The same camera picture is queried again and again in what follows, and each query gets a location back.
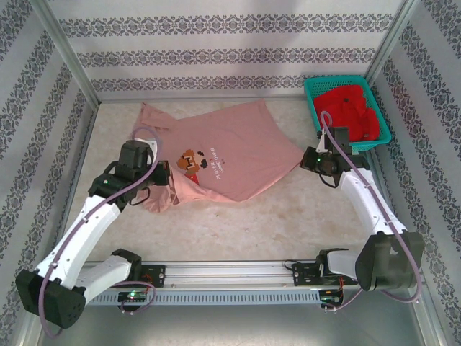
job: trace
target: plastic basket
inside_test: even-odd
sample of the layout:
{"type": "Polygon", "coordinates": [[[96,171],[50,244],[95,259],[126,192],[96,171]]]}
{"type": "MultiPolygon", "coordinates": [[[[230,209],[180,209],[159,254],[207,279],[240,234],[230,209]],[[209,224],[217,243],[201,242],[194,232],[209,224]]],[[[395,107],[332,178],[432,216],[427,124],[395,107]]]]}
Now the plastic basket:
{"type": "Polygon", "coordinates": [[[377,106],[375,98],[373,97],[372,91],[368,86],[365,78],[361,76],[331,76],[331,77],[315,77],[306,79],[304,82],[305,92],[308,96],[308,104],[312,120],[317,131],[321,130],[320,122],[318,121],[317,112],[314,108],[313,100],[330,90],[341,87],[343,85],[358,84],[364,90],[365,99],[367,99],[367,106],[372,108],[376,112],[377,119],[380,122],[380,136],[376,141],[362,141],[362,142],[351,142],[352,150],[355,152],[366,151],[374,148],[378,144],[386,144],[390,142],[391,136],[388,126],[384,121],[384,117],[377,106]]]}

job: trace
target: robotic arm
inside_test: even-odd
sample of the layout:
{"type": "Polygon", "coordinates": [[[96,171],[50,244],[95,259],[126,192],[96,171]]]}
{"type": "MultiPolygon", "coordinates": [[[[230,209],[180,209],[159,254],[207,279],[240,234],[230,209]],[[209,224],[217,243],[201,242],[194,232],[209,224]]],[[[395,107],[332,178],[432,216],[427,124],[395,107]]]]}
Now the robotic arm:
{"type": "Polygon", "coordinates": [[[396,239],[394,229],[401,235],[417,267],[421,265],[424,249],[422,235],[408,232],[406,227],[389,209],[373,180],[367,160],[361,154],[352,154],[347,128],[329,128],[335,142],[347,155],[358,172],[367,180],[366,185],[351,165],[339,153],[325,130],[317,148],[308,147],[301,167],[319,174],[329,187],[339,188],[352,202],[365,230],[370,237],[360,254],[347,249],[327,250],[323,253],[320,275],[344,275],[356,280],[363,290],[387,290],[410,288],[416,284],[416,276],[407,254],[396,239]],[[334,185],[324,176],[333,177],[334,185]],[[377,200],[371,193],[374,190],[377,200]]]}
{"type": "Polygon", "coordinates": [[[40,286],[50,266],[55,269],[51,273],[45,291],[45,315],[48,321],[61,328],[72,326],[80,317],[85,305],[95,296],[116,283],[137,280],[140,277],[141,258],[123,249],[113,252],[109,259],[90,270],[82,272],[81,269],[101,235],[121,214],[126,205],[136,198],[139,191],[146,190],[151,185],[169,183],[168,162],[160,161],[150,176],[137,187],[105,203],[88,220],[85,217],[106,198],[129,187],[146,175],[156,154],[155,141],[137,139],[123,144],[119,160],[112,162],[104,173],[93,181],[89,189],[89,197],[85,200],[79,216],[55,249],[33,272],[22,270],[17,276],[17,289],[27,311],[38,315],[40,286]],[[59,259],[53,262],[56,252],[82,219],[85,223],[70,239],[59,259]]]}

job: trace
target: patterned wall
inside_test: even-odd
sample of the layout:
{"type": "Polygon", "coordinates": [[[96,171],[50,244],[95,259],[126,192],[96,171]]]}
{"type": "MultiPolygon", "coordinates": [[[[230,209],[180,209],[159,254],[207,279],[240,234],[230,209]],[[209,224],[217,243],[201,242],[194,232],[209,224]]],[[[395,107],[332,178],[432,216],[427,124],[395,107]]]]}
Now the patterned wall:
{"type": "Polygon", "coordinates": [[[302,94],[306,76],[363,74],[401,0],[54,0],[107,99],[302,94]]]}
{"type": "Polygon", "coordinates": [[[14,279],[61,227],[93,111],[25,0],[0,3],[0,345],[22,312],[14,279]]]}
{"type": "Polygon", "coordinates": [[[448,345],[461,345],[461,6],[423,0],[373,91],[393,132],[377,154],[422,264],[448,345]]]}

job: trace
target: red garment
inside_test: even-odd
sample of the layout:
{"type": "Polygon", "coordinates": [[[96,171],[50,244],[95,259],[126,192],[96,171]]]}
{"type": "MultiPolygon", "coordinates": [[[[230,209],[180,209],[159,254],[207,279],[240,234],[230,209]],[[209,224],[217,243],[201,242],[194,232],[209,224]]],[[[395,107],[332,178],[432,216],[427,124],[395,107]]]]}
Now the red garment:
{"type": "Polygon", "coordinates": [[[318,121],[320,114],[330,113],[333,127],[347,127],[351,142],[374,141],[380,136],[380,124],[376,113],[367,107],[360,85],[338,86],[314,99],[318,121]]]}

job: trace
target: metal bracket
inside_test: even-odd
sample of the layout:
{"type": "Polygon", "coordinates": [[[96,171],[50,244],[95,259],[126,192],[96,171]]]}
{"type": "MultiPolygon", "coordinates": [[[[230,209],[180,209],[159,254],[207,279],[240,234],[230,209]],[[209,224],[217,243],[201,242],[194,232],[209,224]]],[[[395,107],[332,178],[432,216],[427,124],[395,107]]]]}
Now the metal bracket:
{"type": "Polygon", "coordinates": [[[344,249],[321,250],[315,259],[315,263],[303,263],[293,261],[292,273],[295,286],[322,286],[340,285],[340,278],[343,278],[344,285],[356,286],[357,281],[345,275],[338,275],[330,272],[328,268],[327,254],[332,251],[344,249]]]}
{"type": "Polygon", "coordinates": [[[165,265],[143,265],[141,269],[141,281],[150,282],[155,288],[163,288],[166,276],[165,265]]]}

